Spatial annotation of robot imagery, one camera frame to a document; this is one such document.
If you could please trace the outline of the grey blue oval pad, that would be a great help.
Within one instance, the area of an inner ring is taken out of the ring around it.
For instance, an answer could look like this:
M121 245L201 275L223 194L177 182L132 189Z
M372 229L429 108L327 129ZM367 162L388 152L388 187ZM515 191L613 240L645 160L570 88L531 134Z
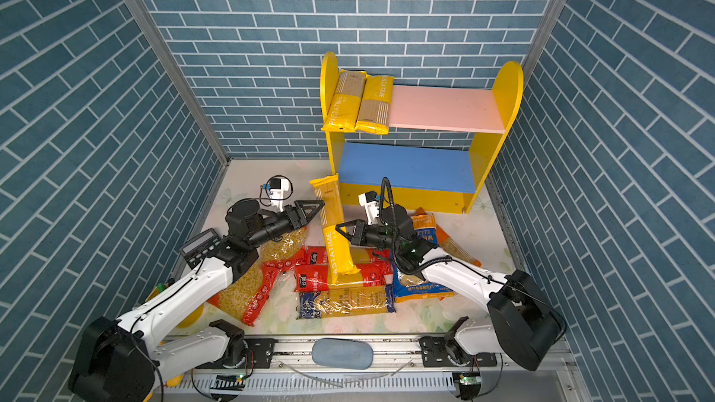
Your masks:
M311 357L318 365L344 370L366 370L374 362L374 350L366 342L322 338L311 350Z

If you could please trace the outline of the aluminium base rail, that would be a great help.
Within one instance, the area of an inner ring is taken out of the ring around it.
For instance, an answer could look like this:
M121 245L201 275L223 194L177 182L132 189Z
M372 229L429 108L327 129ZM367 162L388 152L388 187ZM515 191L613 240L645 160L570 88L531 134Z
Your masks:
M452 401L583 401L575 365L562 344L536 371L506 355L454 359L441 335L249 336L244 359L233 368L217 362L174 375L153 401L195 396L201 401L251 396L355 396L391 400L419 394Z

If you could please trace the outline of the orange pasta bag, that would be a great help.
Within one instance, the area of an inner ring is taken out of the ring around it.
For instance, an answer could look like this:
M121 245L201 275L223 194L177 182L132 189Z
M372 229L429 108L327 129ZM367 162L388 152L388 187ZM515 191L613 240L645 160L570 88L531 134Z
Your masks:
M415 232L422 238L437 244L448 254L458 258L462 261L469 262L478 267L482 266L482 263L472 256L470 256L464 249L462 249L456 241L449 236L438 224L436 218L433 214L427 213L423 208L419 208L413 216L411 216L413 221L413 227Z

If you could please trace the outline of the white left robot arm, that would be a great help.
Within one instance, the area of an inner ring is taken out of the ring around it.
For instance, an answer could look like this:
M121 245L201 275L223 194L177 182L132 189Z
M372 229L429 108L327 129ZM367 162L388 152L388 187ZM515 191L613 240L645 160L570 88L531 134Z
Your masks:
M208 230L182 249L190 273L130 312L116 319L101 316L84 329L69 390L85 401L143 401L170 379L204 364L244 366L244 331L225 320L182 340L165 339L208 299L246 275L262 245L307 227L323 206L321 200L297 200L277 213L254 198L236 202L227 210L226 236L217 238Z

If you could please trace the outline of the blue clear spaghetti bag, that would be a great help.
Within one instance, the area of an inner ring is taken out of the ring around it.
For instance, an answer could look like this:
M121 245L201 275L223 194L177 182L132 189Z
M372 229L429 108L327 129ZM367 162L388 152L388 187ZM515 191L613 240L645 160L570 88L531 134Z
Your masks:
M391 287L340 288L304 292L299 298L299 319L342 318L396 313Z

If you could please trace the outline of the red macaroni bag lower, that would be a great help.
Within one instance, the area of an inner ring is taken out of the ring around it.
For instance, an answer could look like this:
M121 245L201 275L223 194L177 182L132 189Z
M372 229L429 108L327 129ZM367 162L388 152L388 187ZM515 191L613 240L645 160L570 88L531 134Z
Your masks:
M299 260L288 259L253 264L243 277L212 296L208 303L244 325L253 327L277 280L292 271L298 262Z

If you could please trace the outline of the blue orecchiette pasta bag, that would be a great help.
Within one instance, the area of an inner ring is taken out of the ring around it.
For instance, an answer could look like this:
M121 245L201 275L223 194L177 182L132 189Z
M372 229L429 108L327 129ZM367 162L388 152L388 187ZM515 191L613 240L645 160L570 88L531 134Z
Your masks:
M432 213L427 213L423 208L419 208L413 216L413 228L418 236L430 241L439 246L441 240L445 240L446 234L443 232L435 216ZM394 269L394 296L397 303L403 303L412 300L439 299L454 297L454 292L445 286L431 283L415 277L414 275L405 275L398 271L396 266Z

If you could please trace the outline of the red macaroni bag upper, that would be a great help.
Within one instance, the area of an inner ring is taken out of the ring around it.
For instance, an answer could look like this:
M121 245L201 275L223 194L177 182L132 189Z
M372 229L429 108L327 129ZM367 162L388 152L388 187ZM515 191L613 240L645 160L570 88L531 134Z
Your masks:
M260 249L263 262L290 260L304 245L307 239L306 227L290 234L285 234L279 241L269 241Z

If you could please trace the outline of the black calculator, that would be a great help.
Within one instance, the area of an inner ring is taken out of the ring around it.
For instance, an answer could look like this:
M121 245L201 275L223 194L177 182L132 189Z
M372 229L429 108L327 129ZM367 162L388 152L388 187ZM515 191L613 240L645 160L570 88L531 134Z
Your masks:
M189 239L178 251L188 267L193 270L205 258L212 256L220 243L221 236L215 229L210 228Z

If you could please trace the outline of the red macaroni bag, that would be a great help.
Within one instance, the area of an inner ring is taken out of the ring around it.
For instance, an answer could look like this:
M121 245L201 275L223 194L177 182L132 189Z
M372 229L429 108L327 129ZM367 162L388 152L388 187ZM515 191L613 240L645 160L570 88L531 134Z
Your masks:
M243 277L212 296L208 303L244 325L253 327L277 280L292 271L298 262L299 260L288 259L253 264Z
M307 239L306 227L290 234L285 234L279 241L269 241L260 249L263 262L290 260L304 245Z

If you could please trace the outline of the red yellow spaghetti bag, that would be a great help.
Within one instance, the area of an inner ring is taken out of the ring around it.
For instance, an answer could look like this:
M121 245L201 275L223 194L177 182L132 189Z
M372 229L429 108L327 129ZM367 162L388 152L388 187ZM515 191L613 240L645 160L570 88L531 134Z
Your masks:
M350 249L356 273L338 275L336 282L331 282L328 253L324 247L302 248L294 266L298 292L319 292L342 290L343 288L367 288L385 286L393 283L393 266L389 251L374 249Z

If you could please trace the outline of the yellow shelf with coloured boards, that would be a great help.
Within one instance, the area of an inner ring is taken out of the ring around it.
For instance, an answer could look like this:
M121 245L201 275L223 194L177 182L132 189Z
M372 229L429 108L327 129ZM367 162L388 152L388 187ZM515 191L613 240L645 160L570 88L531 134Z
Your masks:
M378 192L389 178L409 210L467 214L480 194L521 107L524 74L509 61L491 89L396 86L389 126L396 141L349 140L326 133L342 202Z

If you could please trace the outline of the yellow plush toy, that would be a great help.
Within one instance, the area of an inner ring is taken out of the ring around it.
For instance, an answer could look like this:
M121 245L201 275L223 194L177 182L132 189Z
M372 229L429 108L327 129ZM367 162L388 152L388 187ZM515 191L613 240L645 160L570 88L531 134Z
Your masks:
M172 379L169 379L169 381L166 381L165 383L163 383L163 386L160 389L156 389L152 393L150 393L143 400L143 402L149 402L153 398L153 396L161 396L162 394L166 395L170 388L178 387L182 383L183 380L184 380L184 374L176 376Z

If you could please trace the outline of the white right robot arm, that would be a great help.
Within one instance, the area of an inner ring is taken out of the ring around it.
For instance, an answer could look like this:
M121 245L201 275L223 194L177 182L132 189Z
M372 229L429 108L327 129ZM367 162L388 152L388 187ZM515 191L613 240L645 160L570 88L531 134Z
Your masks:
M483 307L488 322L464 318L452 330L459 350L469 355L507 355L525 370L535 371L565 333L561 314L525 271L496 273L447 253L419 236L400 205L379 210L377 218L335 226L335 232L355 247L385 249L404 275L437 284Z

